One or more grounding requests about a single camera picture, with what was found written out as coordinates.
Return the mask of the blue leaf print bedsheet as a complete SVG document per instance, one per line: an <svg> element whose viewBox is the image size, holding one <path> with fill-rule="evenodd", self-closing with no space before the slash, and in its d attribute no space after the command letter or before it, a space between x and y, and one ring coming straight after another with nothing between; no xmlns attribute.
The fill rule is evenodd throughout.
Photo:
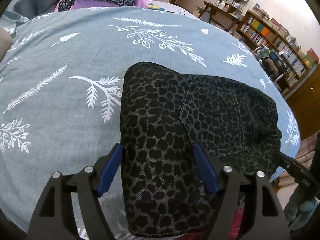
<svg viewBox="0 0 320 240"><path fill-rule="evenodd" d="M109 191L97 192L97 161L121 144L124 76L140 62L260 90L276 103L279 152L296 156L300 133L291 109L227 32L138 7L42 15L18 28L1 61L1 211L29 239L141 237L129 231L121 164ZM281 168L271 177L232 172L252 176L264 191Z"/></svg>

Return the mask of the blue office chair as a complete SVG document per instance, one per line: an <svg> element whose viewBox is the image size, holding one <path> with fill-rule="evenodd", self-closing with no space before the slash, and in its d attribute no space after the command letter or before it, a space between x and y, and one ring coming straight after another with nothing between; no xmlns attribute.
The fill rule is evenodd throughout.
<svg viewBox="0 0 320 240"><path fill-rule="evenodd" d="M270 51L265 45L257 47L252 54L273 83L279 87L289 87L286 81L289 70L279 54Z"/></svg>

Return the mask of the grey-brown pillow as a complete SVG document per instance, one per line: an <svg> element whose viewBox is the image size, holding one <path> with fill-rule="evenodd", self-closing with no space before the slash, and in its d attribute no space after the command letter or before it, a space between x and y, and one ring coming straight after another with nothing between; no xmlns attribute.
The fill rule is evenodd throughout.
<svg viewBox="0 0 320 240"><path fill-rule="evenodd" d="M0 27L0 61L13 45L13 42L10 34L3 27Z"/></svg>

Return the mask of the dark leopard print pants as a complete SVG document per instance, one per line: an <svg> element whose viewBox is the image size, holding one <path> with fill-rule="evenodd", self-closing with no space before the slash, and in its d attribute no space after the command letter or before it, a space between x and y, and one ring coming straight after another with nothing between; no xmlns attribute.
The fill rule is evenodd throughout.
<svg viewBox="0 0 320 240"><path fill-rule="evenodd" d="M177 236L208 224L218 206L194 157L198 143L241 173L271 177L280 151L276 103L225 77L140 62L125 73L121 179L129 231Z"/></svg>

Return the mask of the wooden wall shelf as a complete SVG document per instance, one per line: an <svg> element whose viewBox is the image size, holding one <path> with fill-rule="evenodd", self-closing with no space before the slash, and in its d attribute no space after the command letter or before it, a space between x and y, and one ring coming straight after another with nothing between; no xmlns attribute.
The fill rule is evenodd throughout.
<svg viewBox="0 0 320 240"><path fill-rule="evenodd" d="M250 0L215 0L215 2L210 2L205 0L202 8L197 7L197 18L200 20L204 14L208 14L208 23L214 23L216 27L229 32L235 25L240 23L245 7L247 7L249 1ZM227 26L219 22L215 18L216 15L222 15L229 19L231 21L230 25Z"/></svg>

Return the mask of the wooden cabinet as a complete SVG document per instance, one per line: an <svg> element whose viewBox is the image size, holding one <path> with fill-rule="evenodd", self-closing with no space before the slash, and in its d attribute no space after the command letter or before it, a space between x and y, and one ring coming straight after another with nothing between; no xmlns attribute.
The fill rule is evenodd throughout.
<svg viewBox="0 0 320 240"><path fill-rule="evenodd" d="M319 131L319 65L306 81L286 99L300 131L300 140Z"/></svg>

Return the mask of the wooden bookshelf with books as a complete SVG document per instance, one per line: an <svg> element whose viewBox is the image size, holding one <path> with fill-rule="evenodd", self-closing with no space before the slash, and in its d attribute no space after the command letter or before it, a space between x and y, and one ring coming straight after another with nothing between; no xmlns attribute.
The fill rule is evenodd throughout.
<svg viewBox="0 0 320 240"><path fill-rule="evenodd" d="M284 28L261 16L254 9L247 10L236 31L251 49L266 46L271 53L283 53L287 73L277 81L282 95L300 85L311 68L319 64L319 57L312 48L303 53L296 45L296 39Z"/></svg>

